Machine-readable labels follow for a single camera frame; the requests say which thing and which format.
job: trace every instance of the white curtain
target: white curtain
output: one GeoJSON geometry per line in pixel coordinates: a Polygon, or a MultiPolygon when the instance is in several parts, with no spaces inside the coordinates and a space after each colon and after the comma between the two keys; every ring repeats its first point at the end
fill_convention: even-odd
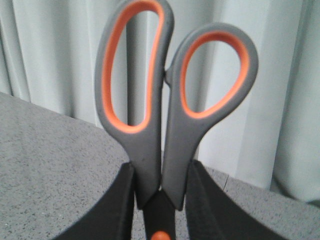
{"type": "MultiPolygon", "coordinates": [[[[118,2],[1,0],[0,91],[100,127],[94,101],[94,66],[102,29],[118,2]]],[[[175,27],[166,67],[186,34],[211,22],[230,23],[245,31],[259,56],[252,91],[230,116],[207,133],[197,158],[266,189],[274,173],[292,197],[320,199],[320,98],[316,77],[320,1],[168,2],[175,27]]],[[[116,52],[112,100],[118,117],[130,124],[144,117],[146,74],[157,23],[154,13],[139,14],[122,33],[116,52]]],[[[239,60],[229,46],[210,43],[197,50],[187,71],[190,108],[201,111],[216,103],[233,84],[238,71],[239,60]]],[[[162,144],[168,98],[169,88],[165,85],[162,144]]]]}

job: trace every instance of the orange inner grip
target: orange inner grip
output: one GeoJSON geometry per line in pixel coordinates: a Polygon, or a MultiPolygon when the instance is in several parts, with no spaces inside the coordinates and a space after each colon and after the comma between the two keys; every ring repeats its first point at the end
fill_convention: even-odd
{"type": "Polygon", "coordinates": [[[171,240],[171,238],[166,232],[157,231],[152,235],[151,240],[171,240]]]}
{"type": "Polygon", "coordinates": [[[184,109],[185,113],[192,118],[201,119],[201,118],[208,117],[209,115],[213,114],[214,112],[222,108],[236,94],[236,92],[239,90],[241,85],[244,83],[249,66],[250,66],[249,54],[245,45],[241,42],[240,39],[238,39],[236,36],[232,35],[231,33],[225,32],[225,31],[212,31],[212,32],[206,32],[203,35],[199,36],[186,52],[185,57],[183,59],[181,72],[180,72],[180,97],[181,97],[182,108],[184,109]],[[240,58],[240,73],[237,77],[236,82],[232,86],[232,88],[218,103],[216,103],[209,109],[204,110],[202,112],[195,112],[188,107],[187,99],[186,99],[187,67],[192,55],[197,50],[197,48],[209,41],[222,41],[229,44],[235,49],[235,51],[237,52],[240,58]]]}
{"type": "Polygon", "coordinates": [[[143,130],[151,119],[151,108],[152,108],[152,85],[153,75],[157,56],[158,45],[160,41],[160,35],[164,25],[165,14],[161,5],[154,0],[140,0],[133,1],[127,5],[127,7],[118,16],[114,28],[111,32],[111,36],[106,46],[103,65],[102,65],[102,79],[101,79],[101,95],[104,112],[108,120],[112,125],[118,128],[120,131],[125,133],[137,133],[143,130]],[[149,71],[147,75],[147,90],[146,90],[146,113],[144,120],[135,126],[130,126],[116,116],[111,99],[111,73],[117,45],[120,39],[120,35],[128,23],[128,21],[138,13],[142,11],[152,11],[159,16],[159,24],[153,41],[149,71]]]}

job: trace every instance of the gray countertop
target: gray countertop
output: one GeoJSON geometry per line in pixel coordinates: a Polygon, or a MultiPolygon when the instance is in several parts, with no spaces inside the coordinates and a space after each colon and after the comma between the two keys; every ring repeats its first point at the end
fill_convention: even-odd
{"type": "MultiPolygon", "coordinates": [[[[128,157],[103,129],[0,93],[0,240],[46,240],[81,218],[128,157]]],[[[320,209],[207,168],[251,216],[288,239],[320,239],[320,209]]],[[[188,239],[184,211],[177,239],[188,239]]],[[[135,211],[132,239],[144,239],[135,211]]]]}

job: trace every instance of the scissor handle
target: scissor handle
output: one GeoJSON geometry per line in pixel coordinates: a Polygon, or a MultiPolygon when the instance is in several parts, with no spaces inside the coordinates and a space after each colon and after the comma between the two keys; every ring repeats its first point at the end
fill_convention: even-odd
{"type": "Polygon", "coordinates": [[[106,24],[97,52],[97,113],[104,129],[124,147],[135,168],[139,208],[159,189],[161,180],[161,96],[173,26],[173,13],[165,0],[123,1],[106,24]],[[111,98],[111,76],[120,35],[128,21],[143,11],[155,12],[159,20],[149,61],[145,117],[140,124],[132,126],[120,121],[115,114],[111,98]]]}
{"type": "Polygon", "coordinates": [[[254,84],[257,71],[255,45],[243,31],[229,24],[206,25],[190,33],[179,46],[166,77],[171,89],[162,169],[162,188],[176,209],[182,209],[188,165],[199,142],[213,125],[243,101],[254,84]],[[217,104],[195,112],[187,105],[186,72],[193,53],[209,41],[222,41],[234,48],[240,59],[240,72],[232,88],[217,104]]]}

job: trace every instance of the scissors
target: scissors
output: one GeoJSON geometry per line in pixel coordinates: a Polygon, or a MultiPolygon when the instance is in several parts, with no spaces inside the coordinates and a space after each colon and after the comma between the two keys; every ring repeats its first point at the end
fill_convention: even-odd
{"type": "MultiPolygon", "coordinates": [[[[191,164],[195,151],[206,132],[247,96],[257,75],[258,55],[255,45],[243,31],[229,24],[211,23],[186,36],[170,67],[165,70],[173,28],[174,15],[166,0],[125,0],[109,19],[96,59],[96,108],[102,126],[123,146],[130,162],[122,165],[110,189],[96,206],[79,223],[55,239],[75,239],[75,236],[95,240],[131,239],[134,193],[138,209],[143,210],[146,238],[176,239],[175,210],[183,209],[186,191],[193,191],[193,194],[187,194],[187,200],[190,195],[197,197],[197,186],[204,184],[197,183],[195,188],[189,184],[196,178],[193,172],[205,175],[203,169],[195,170],[197,164],[191,164]],[[158,26],[148,66],[145,117],[138,125],[127,125],[118,119],[113,108],[112,69],[124,27],[133,16],[143,11],[155,12],[158,26]],[[209,41],[221,41],[234,48],[240,60],[240,71],[234,85],[218,103],[195,112],[186,100],[186,72],[193,53],[209,41]],[[162,165],[161,99],[164,82],[170,87],[170,96],[162,165]]],[[[198,211],[192,208],[188,210],[191,213],[187,214],[188,224],[195,216],[192,211],[198,211]]],[[[194,232],[189,231],[190,239],[204,239],[194,232]]]]}

